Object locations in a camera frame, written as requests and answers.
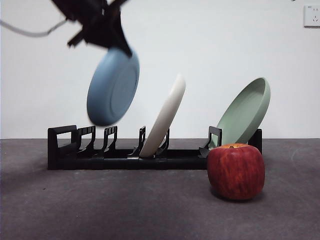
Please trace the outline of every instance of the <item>apple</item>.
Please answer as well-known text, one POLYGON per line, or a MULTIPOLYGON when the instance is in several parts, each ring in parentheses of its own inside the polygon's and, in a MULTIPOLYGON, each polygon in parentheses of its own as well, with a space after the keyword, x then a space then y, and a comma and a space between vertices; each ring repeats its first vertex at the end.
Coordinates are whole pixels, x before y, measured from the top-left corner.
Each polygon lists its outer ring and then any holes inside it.
POLYGON ((264 187, 264 159, 254 146, 225 144, 210 150, 207 174, 213 189, 222 197, 249 200, 264 187))

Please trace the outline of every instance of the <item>cable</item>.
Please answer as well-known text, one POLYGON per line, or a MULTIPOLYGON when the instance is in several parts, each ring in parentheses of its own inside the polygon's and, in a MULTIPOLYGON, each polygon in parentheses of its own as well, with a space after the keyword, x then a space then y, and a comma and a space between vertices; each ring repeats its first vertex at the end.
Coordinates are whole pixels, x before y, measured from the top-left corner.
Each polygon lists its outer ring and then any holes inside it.
POLYGON ((17 28, 15 26, 10 25, 9 23, 2 21, 0 19, 0 25, 5 27, 6 29, 11 30, 12 32, 15 32, 17 34, 21 34, 27 37, 31 37, 31 38, 42 38, 45 36, 48 36, 52 31, 56 30, 57 28, 59 28, 60 26, 62 26, 63 24, 65 24, 67 22, 67 19, 57 23, 56 25, 54 25, 53 27, 51 27, 48 31, 43 31, 43 32, 30 32, 30 31, 25 31, 22 30, 20 28, 17 28))

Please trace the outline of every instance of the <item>black dish rack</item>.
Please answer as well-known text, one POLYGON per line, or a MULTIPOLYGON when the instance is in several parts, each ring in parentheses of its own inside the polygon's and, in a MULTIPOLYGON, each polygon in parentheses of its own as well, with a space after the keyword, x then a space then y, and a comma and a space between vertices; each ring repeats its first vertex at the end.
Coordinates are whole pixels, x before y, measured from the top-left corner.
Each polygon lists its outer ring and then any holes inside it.
MULTIPOLYGON (((222 143, 222 129, 209 126, 208 139, 204 146, 198 149, 169 149, 170 130, 165 141, 152 157, 139 157, 146 139, 146 127, 139 130, 137 147, 131 149, 116 148, 118 127, 104 129, 103 146, 95 149, 96 126, 77 128, 76 125, 53 127, 48 129, 47 169, 48 170, 105 170, 105 169, 207 169, 207 156, 212 135, 217 136, 218 146, 222 143), (59 134, 71 133, 71 143, 58 146, 59 134), (80 149, 82 136, 91 134, 91 141, 80 149), (113 141, 108 145, 109 136, 113 141)), ((249 145, 256 147, 262 153, 262 130, 257 129, 249 145)))

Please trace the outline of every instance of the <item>floor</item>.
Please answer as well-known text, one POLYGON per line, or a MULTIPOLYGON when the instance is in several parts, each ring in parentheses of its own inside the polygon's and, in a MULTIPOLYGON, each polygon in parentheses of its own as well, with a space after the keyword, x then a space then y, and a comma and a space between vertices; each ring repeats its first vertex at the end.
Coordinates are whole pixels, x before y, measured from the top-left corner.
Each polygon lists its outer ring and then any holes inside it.
POLYGON ((1 140, 0 238, 319 240, 320 139, 264 139, 263 157, 262 193, 235 202, 205 170, 47 170, 46 139, 1 140))

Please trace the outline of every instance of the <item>electrical outlet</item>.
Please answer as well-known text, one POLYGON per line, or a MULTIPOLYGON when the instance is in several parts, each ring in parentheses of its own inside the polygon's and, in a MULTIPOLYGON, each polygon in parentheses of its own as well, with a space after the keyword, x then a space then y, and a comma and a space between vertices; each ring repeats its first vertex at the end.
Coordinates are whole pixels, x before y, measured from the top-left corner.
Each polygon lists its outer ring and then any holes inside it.
POLYGON ((304 6, 304 27, 320 27, 320 5, 304 6))

